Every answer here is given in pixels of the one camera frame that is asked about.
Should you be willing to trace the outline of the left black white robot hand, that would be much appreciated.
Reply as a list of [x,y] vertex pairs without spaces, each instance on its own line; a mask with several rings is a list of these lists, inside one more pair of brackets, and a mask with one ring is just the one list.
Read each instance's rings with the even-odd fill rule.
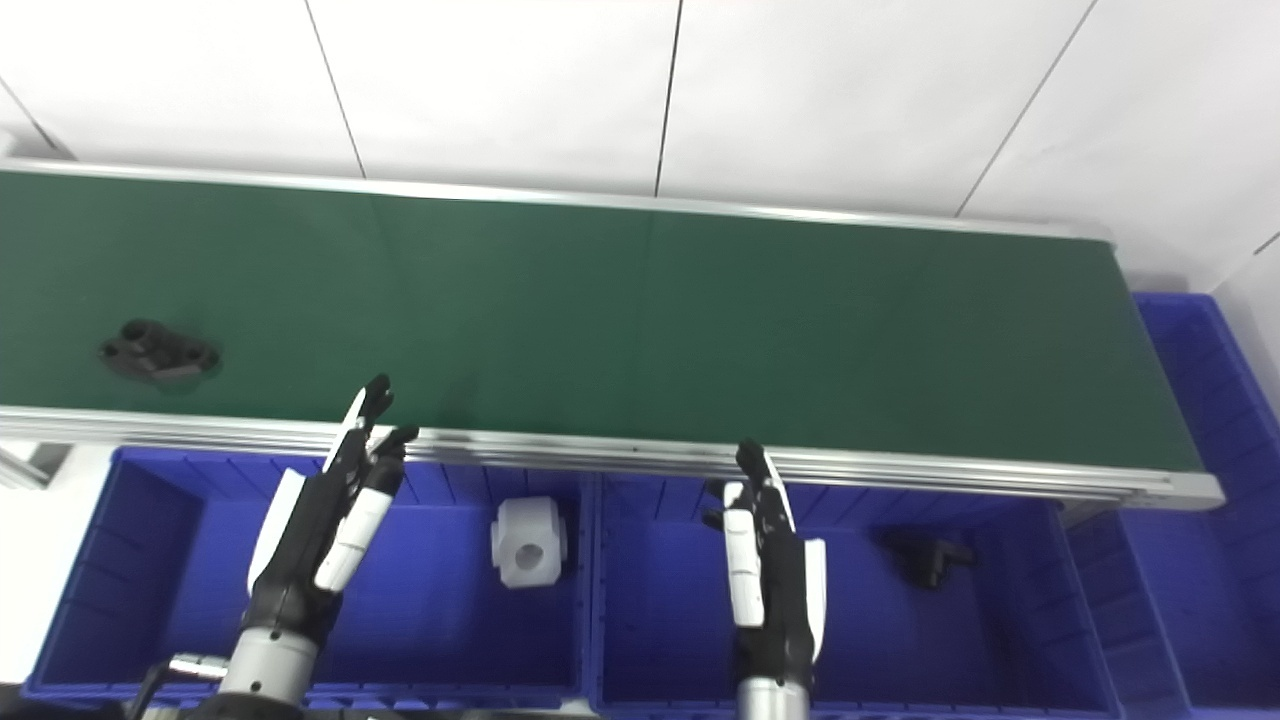
[[280,479],[250,568],[243,630],[326,643],[346,585],[404,482],[406,448],[419,437],[416,427],[397,427],[372,441],[393,401],[389,375],[375,375],[355,396],[320,471]]

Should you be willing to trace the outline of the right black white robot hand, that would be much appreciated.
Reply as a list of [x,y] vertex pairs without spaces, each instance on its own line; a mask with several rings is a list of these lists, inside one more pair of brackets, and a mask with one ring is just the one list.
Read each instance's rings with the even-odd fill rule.
[[826,633],[826,543],[797,533],[787,487],[763,445],[741,441],[735,461],[741,478],[707,482],[719,506],[701,514],[724,543],[735,675],[812,691]]

